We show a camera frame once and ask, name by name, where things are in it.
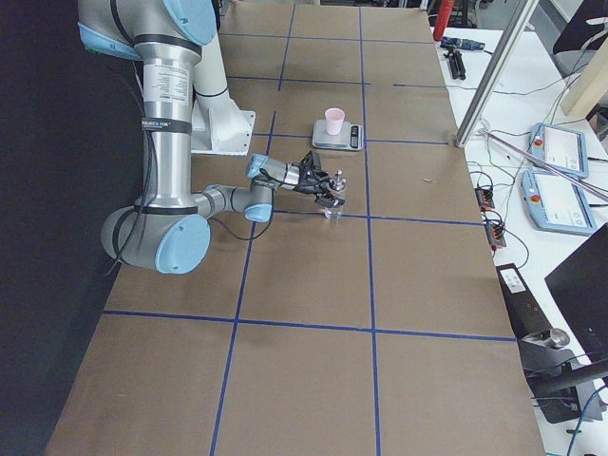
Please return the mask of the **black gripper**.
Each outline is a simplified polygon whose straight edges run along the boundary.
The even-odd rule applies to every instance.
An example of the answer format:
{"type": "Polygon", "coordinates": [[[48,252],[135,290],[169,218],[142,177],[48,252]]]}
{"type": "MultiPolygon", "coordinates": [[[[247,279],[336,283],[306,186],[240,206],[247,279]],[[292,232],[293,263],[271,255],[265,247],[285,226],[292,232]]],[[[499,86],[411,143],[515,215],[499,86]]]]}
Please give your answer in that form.
{"type": "Polygon", "coordinates": [[[316,152],[309,151],[296,167],[298,182],[294,190],[297,193],[315,195],[316,203],[324,208],[343,205],[343,199],[331,194],[331,190],[345,190],[346,179],[339,174],[331,176],[323,170],[320,157],[316,152]]]}

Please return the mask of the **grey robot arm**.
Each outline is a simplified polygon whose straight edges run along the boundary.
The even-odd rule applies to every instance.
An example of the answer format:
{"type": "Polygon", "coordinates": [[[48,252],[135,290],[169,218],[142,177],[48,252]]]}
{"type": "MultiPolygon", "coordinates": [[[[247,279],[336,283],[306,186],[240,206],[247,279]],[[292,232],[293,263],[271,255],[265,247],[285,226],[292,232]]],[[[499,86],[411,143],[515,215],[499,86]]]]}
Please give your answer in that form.
{"type": "Polygon", "coordinates": [[[210,1],[82,1],[80,37],[89,51],[142,63],[143,186],[104,222],[101,242],[115,263],[162,274],[199,266],[211,242],[211,217],[238,212],[270,223],[280,188],[339,208],[337,176],[317,154],[286,163],[254,154],[249,185],[191,188],[196,153],[248,150],[255,115],[231,98],[219,46],[219,14],[210,1]]]}

